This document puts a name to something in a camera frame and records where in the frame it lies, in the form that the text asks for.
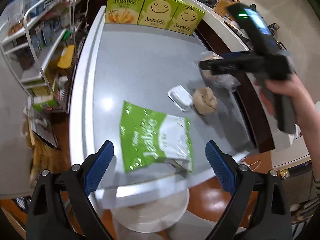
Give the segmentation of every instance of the plastic bag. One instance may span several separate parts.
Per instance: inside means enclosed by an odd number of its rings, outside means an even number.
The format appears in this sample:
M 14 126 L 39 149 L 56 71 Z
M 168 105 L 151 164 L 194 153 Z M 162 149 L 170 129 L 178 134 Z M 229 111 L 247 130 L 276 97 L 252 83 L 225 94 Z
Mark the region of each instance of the plastic bag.
M 126 172 L 157 162 L 192 171 L 189 118 L 144 109 L 124 101 L 120 141 Z
M 199 61 L 210 59 L 222 59 L 222 57 L 212 51 L 206 51 L 201 53 Z M 216 87 L 226 88 L 230 92 L 236 91 L 236 87 L 240 85 L 240 82 L 231 74 L 212 75 L 210 70 L 201 70 L 201 75 Z

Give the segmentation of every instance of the screw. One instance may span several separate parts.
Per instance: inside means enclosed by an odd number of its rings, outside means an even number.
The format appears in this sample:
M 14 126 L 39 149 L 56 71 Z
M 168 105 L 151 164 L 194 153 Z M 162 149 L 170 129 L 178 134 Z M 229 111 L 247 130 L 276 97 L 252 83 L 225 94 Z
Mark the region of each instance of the screw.
M 71 167 L 72 171 L 79 171 L 79 169 L 80 169 L 80 165 L 79 164 L 72 165 L 72 167 Z
M 48 170 L 43 170 L 42 172 L 41 172 L 41 175 L 42 176 L 47 176 L 49 174 L 49 171 Z
M 278 175 L 275 170 L 271 170 L 271 171 L 270 171 L 270 174 L 271 174 L 272 176 L 274 176 L 274 177 L 276 177 L 276 176 Z
M 241 171 L 247 171 L 247 170 L 248 170 L 248 166 L 247 166 L 247 165 L 244 165 L 244 164 L 240 164 L 240 165 L 239 165 L 239 169 L 240 169 Z

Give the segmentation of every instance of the green box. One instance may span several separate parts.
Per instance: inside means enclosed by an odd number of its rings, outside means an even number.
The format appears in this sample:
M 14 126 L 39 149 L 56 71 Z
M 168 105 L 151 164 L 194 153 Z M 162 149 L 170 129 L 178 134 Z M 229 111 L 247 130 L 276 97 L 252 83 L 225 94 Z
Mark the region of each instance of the green box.
M 108 0 L 105 23 L 137 24 L 144 0 Z
M 187 1 L 179 1 L 180 5 L 169 24 L 168 30 L 192 35 L 205 12 Z
M 166 29 L 178 6 L 178 0 L 145 0 L 138 25 Z
M 56 74 L 56 77 L 53 82 L 53 91 L 57 94 L 58 93 L 58 72 Z M 50 107 L 55 107 L 57 106 L 57 100 L 54 97 L 54 95 L 51 93 L 48 96 L 37 96 L 33 98 L 33 103 L 32 106 L 36 111 L 41 112 L 44 109 L 50 108 Z

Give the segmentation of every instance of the green and white bag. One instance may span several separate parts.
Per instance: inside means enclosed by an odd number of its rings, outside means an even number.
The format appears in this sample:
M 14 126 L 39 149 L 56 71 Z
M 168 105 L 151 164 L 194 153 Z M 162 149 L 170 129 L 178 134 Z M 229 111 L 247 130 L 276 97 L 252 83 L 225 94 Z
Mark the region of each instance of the green and white bag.
M 192 171 L 189 118 L 144 109 L 124 101 L 120 140 L 126 172 L 157 162 Z

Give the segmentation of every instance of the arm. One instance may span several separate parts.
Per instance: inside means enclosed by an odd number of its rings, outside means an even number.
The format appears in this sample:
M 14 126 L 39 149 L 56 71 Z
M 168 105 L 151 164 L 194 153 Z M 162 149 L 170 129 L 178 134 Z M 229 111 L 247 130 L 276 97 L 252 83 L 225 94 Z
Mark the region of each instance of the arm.
M 320 180 L 320 114 L 313 104 L 307 89 L 296 74 L 291 74 L 291 80 L 267 80 L 266 87 L 276 94 L 290 96 L 297 113 L 297 125 L 301 129 L 313 166 L 316 181 Z M 261 101 L 270 114 L 274 114 L 274 107 L 260 90 Z

